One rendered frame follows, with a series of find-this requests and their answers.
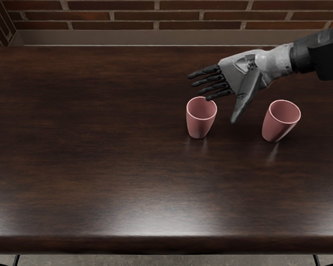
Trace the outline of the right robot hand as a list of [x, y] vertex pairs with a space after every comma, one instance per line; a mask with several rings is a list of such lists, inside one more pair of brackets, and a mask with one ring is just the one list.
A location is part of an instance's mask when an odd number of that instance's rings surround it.
[[290, 50], [293, 44], [283, 44], [272, 50], [254, 49], [221, 59], [217, 64], [204, 67], [188, 75], [188, 79], [202, 76], [192, 87], [206, 84], [198, 94], [212, 91], [207, 101], [236, 95], [230, 121], [235, 124], [252, 102], [255, 94], [284, 76], [293, 73]]

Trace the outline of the pink cup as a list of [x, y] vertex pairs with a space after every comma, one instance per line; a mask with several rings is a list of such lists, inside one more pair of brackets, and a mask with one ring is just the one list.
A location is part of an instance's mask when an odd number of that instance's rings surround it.
[[278, 142], [300, 119], [301, 111], [297, 105], [287, 100], [273, 101], [264, 117], [262, 137], [268, 142]]
[[203, 139], [214, 123], [217, 110], [216, 103], [207, 101], [203, 96], [189, 100], [186, 105], [186, 125], [190, 137]]

